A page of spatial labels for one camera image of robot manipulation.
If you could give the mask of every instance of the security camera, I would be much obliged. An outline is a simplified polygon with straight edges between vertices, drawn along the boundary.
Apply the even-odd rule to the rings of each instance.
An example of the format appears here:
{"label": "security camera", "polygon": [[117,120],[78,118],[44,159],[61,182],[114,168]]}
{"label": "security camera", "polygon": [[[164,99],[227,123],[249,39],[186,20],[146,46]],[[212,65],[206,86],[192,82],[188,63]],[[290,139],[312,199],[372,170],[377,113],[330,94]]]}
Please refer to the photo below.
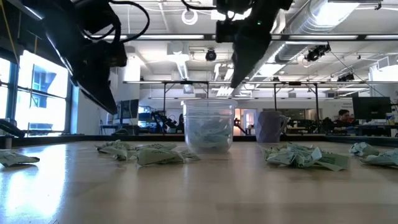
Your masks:
{"label": "security camera", "polygon": [[212,62],[212,61],[216,60],[216,58],[217,58],[217,54],[214,51],[214,49],[208,49],[207,53],[206,53],[206,61]]}

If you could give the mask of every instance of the table surface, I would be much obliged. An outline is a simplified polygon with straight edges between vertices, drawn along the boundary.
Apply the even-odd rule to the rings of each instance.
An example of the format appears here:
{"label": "table surface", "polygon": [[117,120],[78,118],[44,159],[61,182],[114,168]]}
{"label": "table surface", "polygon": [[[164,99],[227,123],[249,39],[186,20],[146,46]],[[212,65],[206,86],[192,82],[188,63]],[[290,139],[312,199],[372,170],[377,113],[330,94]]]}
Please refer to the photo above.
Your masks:
{"label": "table surface", "polygon": [[[396,223],[398,170],[272,167],[254,142],[186,164],[137,167],[75,142],[25,147],[0,167],[0,223]],[[300,142],[348,155],[349,144]]]}

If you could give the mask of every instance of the clear plastic container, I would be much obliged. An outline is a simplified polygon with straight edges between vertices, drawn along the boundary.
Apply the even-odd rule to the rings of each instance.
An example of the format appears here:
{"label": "clear plastic container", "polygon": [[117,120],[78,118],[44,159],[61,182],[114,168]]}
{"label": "clear plastic container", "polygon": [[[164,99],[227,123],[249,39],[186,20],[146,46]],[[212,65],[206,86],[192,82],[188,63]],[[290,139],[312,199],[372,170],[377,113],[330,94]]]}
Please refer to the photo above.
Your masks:
{"label": "clear plastic container", "polygon": [[185,100],[183,105],[185,142],[197,153],[226,152],[233,138],[234,100]]}

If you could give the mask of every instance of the ceiling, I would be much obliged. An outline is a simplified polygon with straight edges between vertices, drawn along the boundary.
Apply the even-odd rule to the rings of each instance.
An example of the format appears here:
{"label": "ceiling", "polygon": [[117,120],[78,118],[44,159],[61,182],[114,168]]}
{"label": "ceiling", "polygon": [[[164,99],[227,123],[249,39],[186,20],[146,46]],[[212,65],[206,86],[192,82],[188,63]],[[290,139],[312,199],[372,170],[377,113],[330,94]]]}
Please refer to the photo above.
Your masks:
{"label": "ceiling", "polygon": [[[179,0],[174,1],[136,1],[145,7],[150,15],[150,26],[146,34],[214,34],[215,20],[210,19],[209,11],[198,12],[198,20],[194,25],[186,25],[182,22],[182,12],[185,7]],[[296,0],[289,11],[285,13],[286,21],[289,22],[296,12],[307,2],[307,0]],[[211,6],[211,0],[192,1],[191,4]],[[384,0],[383,8],[375,11],[371,7],[376,4],[361,4],[353,11],[345,21],[335,27],[331,33],[336,34],[394,34],[398,33],[398,2],[396,0]],[[144,14],[132,6],[112,5],[114,11],[122,22],[122,34],[135,34],[146,24]],[[212,47],[217,53],[217,61],[229,60],[233,50],[232,44],[217,44],[213,41],[189,41],[189,51],[193,54],[187,62],[189,70],[202,70],[213,72],[217,62],[207,62],[205,54],[207,48]],[[142,55],[145,66],[141,74],[146,76],[159,75],[159,80],[170,75],[177,69],[174,62],[167,61],[168,42],[158,41],[135,41],[128,45],[134,46]],[[361,78],[368,77],[369,66],[377,59],[389,54],[398,54],[398,42],[330,42],[331,50],[335,54],[328,53],[317,62],[309,64],[303,61],[303,55],[293,59],[289,65],[284,67],[276,75],[280,80],[327,80],[331,74],[339,72],[345,66],[353,66],[355,73]]]}

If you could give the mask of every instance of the purple mug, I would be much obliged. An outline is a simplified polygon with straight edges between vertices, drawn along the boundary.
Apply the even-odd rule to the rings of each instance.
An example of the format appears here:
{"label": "purple mug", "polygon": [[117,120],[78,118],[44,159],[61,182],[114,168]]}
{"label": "purple mug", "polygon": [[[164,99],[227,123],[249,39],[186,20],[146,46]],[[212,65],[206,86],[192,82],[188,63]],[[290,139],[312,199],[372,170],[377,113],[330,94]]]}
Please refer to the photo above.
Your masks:
{"label": "purple mug", "polygon": [[256,113],[257,142],[279,142],[281,132],[287,126],[287,118],[279,111],[263,111]]}

